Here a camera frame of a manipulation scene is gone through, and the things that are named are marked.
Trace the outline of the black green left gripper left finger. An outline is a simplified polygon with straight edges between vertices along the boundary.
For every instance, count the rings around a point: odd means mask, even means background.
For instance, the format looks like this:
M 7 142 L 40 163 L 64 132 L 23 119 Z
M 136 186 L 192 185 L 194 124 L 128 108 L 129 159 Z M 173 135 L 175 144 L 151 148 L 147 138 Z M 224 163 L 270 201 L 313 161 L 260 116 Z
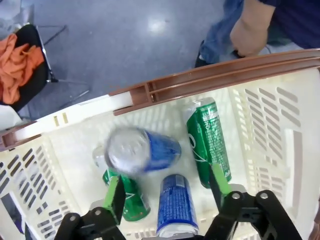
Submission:
M 85 215 L 66 214 L 55 235 L 56 240 L 124 240 L 119 230 L 126 199 L 122 179 L 114 176 L 102 206 L 89 210 Z

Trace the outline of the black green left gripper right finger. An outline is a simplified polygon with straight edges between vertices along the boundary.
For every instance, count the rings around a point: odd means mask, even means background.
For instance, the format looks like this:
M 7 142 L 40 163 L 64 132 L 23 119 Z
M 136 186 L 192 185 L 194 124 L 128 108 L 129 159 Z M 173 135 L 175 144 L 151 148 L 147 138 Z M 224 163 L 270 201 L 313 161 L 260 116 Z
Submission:
M 270 190 L 255 196 L 231 190 L 218 164 L 208 168 L 209 183 L 218 215 L 204 238 L 231 240 L 239 223 L 250 223 L 262 240 L 300 240 L 302 237 L 276 195 Z

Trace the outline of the person's right hand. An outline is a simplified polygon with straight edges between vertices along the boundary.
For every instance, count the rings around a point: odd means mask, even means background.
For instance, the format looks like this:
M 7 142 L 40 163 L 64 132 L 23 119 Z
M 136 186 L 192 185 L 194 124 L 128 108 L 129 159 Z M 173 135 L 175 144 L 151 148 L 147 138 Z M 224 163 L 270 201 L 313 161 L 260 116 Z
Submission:
M 245 5 L 230 33 L 230 40 L 241 57 L 257 55 L 266 45 L 268 28 L 275 8 L 270 5 Z

